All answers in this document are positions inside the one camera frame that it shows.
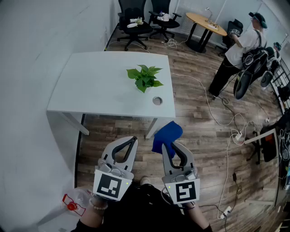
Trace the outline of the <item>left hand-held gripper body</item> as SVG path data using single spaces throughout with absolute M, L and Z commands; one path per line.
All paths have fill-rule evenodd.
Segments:
M 133 178 L 133 173 L 99 159 L 95 166 L 93 193 L 112 201 L 120 201 Z

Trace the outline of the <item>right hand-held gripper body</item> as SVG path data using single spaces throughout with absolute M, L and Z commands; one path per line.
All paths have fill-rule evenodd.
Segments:
M 200 179 L 197 169 L 179 171 L 162 178 L 173 204 L 183 204 L 199 200 Z

